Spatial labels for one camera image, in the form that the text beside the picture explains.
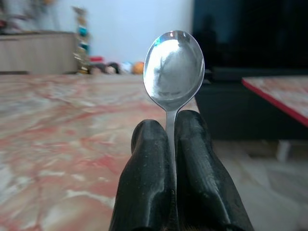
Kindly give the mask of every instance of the table leg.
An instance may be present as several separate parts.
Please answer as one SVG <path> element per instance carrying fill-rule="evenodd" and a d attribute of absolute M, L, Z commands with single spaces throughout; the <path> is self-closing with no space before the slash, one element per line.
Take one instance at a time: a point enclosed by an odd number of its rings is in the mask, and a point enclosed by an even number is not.
<path fill-rule="evenodd" d="M 277 159 L 280 162 L 285 162 L 290 152 L 291 144 L 289 141 L 279 141 L 277 149 Z"/>

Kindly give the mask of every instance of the black cabinet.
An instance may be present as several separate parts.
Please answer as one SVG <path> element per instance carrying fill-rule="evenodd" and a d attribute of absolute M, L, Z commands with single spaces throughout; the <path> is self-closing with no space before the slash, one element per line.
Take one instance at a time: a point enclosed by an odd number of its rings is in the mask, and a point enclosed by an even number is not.
<path fill-rule="evenodd" d="M 196 101 L 213 139 L 308 139 L 308 128 L 241 83 L 205 84 Z"/>

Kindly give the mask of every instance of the colorful figurine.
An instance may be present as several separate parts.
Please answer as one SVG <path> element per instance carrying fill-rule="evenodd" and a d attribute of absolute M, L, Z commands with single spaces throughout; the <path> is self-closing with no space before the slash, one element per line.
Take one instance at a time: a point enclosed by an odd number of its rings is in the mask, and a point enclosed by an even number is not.
<path fill-rule="evenodd" d="M 77 32 L 76 37 L 78 40 L 77 52 L 74 54 L 78 60 L 78 72 L 88 74 L 90 72 L 90 59 L 89 59 L 89 32 L 87 22 L 85 19 L 86 10 L 78 7 L 73 7 L 77 13 Z"/>

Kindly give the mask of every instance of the marble table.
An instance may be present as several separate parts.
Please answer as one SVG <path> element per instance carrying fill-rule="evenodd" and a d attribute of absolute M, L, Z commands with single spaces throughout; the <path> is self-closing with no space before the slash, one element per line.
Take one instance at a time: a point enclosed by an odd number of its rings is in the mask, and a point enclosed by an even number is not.
<path fill-rule="evenodd" d="M 0 231 L 108 230 L 144 119 L 165 123 L 142 76 L 1 76 Z"/>
<path fill-rule="evenodd" d="M 243 84 L 308 127 L 308 77 L 248 77 Z M 287 159 L 288 141 L 280 141 L 277 158 Z"/>

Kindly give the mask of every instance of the spoon handle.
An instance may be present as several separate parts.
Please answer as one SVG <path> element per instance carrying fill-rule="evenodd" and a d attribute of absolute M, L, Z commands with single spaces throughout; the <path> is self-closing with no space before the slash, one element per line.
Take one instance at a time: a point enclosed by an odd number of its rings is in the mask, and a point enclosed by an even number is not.
<path fill-rule="evenodd" d="M 166 119 L 166 133 L 169 142 L 170 148 L 170 162 L 171 168 L 171 187 L 172 187 L 172 208 L 171 208 L 171 217 L 169 221 L 170 231 L 178 231 L 179 229 L 179 218 L 178 218 L 178 208 L 177 208 L 177 170 L 176 170 L 176 156 L 175 156 L 175 142 L 174 142 L 174 125 L 175 119 L 177 117 L 178 111 L 169 111 L 167 112 Z"/>
<path fill-rule="evenodd" d="M 176 160 L 175 160 L 174 125 L 177 113 L 178 111 L 167 112 L 167 119 L 166 119 L 166 133 L 168 137 L 170 154 L 171 154 L 170 165 L 172 168 L 171 170 L 174 176 L 175 183 L 177 180 L 177 173 L 176 173 Z"/>

